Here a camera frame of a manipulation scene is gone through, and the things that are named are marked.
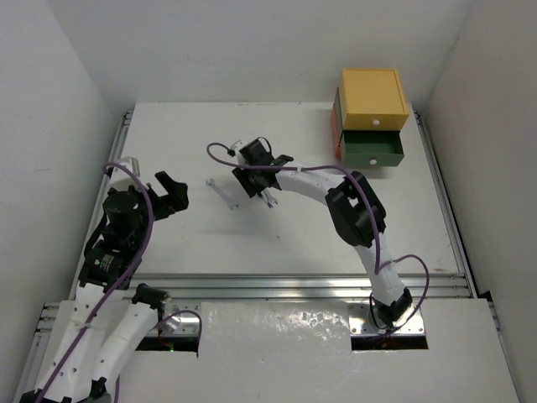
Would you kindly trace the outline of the aluminium rail frame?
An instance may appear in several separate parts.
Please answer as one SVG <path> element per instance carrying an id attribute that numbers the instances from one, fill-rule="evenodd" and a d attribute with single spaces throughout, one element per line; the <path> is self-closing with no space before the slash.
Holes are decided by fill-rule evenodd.
<path id="1" fill-rule="evenodd" d="M 302 103 L 141 102 L 125 118 L 112 155 L 134 155 L 144 174 L 167 170 L 189 187 L 190 205 L 155 226 L 131 286 L 168 291 L 182 309 L 203 301 L 353 303 L 352 343 L 371 328 L 362 314 L 371 291 L 357 254 L 343 243 L 329 213 L 315 201 L 277 192 L 278 205 L 249 198 L 226 166 L 206 153 L 210 142 L 261 138 L 303 165 L 332 162 L 331 105 Z M 394 168 L 363 169 L 387 209 L 387 241 L 419 312 L 407 313 L 391 342 L 427 345 L 422 306 L 428 299 L 478 299 L 441 177 L 419 120 L 400 138 L 404 159 Z M 239 207 L 230 210 L 209 187 L 212 178 Z"/>

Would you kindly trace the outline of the silver open-end wrench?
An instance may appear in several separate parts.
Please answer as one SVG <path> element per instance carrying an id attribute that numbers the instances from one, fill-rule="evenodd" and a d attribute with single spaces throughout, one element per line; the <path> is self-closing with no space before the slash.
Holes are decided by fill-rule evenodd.
<path id="1" fill-rule="evenodd" d="M 212 178 L 206 181 L 206 185 L 209 186 L 227 204 L 230 210 L 235 210 L 239 207 L 238 203 L 235 202 L 223 189 L 221 189 Z"/>

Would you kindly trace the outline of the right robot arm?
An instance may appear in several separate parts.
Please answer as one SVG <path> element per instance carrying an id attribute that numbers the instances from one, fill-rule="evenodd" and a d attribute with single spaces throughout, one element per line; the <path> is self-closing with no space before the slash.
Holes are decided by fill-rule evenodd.
<path id="1" fill-rule="evenodd" d="M 390 262 L 384 236 L 386 211 L 366 177 L 357 171 L 336 175 L 331 167 L 306 168 L 285 154 L 275 158 L 258 139 L 237 141 L 227 153 L 239 163 L 232 173 L 248 196 L 261 196 L 272 188 L 328 208 L 336 233 L 357 251 L 366 270 L 376 318 L 393 327 L 410 308 L 412 297 Z"/>

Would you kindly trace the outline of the green drawer box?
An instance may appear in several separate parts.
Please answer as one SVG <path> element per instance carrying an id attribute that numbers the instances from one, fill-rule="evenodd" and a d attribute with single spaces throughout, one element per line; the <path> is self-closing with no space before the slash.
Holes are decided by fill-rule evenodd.
<path id="1" fill-rule="evenodd" d="M 344 129 L 341 99 L 336 90 L 337 125 L 340 131 L 341 163 L 349 168 L 395 167 L 404 159 L 400 131 Z"/>

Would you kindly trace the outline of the silver combination wrench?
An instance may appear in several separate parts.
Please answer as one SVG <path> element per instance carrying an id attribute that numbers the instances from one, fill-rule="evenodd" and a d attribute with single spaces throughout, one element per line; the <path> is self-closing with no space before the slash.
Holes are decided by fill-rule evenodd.
<path id="1" fill-rule="evenodd" d="M 263 198 L 263 201 L 265 202 L 265 204 L 269 208 L 274 208 L 275 206 L 278 205 L 278 200 L 269 192 L 268 189 L 265 189 L 262 192 L 262 198 Z"/>

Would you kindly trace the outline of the yellow drawer box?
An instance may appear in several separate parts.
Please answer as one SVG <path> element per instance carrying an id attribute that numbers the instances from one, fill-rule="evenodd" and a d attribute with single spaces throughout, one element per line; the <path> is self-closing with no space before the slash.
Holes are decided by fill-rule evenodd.
<path id="1" fill-rule="evenodd" d="M 338 90 L 345 130 L 399 131 L 409 117 L 395 69 L 343 69 Z"/>

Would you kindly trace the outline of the red drawer box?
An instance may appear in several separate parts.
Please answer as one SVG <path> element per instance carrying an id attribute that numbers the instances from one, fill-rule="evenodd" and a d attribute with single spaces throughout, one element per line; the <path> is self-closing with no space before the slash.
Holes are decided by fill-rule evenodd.
<path id="1" fill-rule="evenodd" d="M 336 105 L 332 105 L 331 110 L 331 140 L 333 154 L 337 160 L 341 159 L 340 131 L 337 125 Z"/>

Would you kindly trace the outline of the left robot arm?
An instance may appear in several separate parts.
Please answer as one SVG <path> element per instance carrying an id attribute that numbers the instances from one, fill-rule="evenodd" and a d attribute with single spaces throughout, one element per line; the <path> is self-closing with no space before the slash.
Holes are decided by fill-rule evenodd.
<path id="1" fill-rule="evenodd" d="M 133 175 L 126 184 L 110 169 L 111 186 L 102 219 L 83 252 L 74 305 L 51 363 L 22 402 L 111 402 L 119 376 L 146 334 L 163 318 L 169 295 L 144 283 L 137 286 L 123 317 L 109 327 L 133 273 L 139 267 L 158 220 L 189 206 L 188 186 L 166 172 L 155 178 L 160 196 Z"/>

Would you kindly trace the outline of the white front cover panel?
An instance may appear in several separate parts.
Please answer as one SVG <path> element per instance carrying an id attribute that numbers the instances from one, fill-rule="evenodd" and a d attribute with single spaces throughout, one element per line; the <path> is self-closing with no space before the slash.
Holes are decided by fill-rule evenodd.
<path id="1" fill-rule="evenodd" d="M 488 304 L 428 299 L 424 349 L 355 351 L 339 302 L 207 302 L 198 353 L 137 351 L 122 402 L 515 402 Z"/>

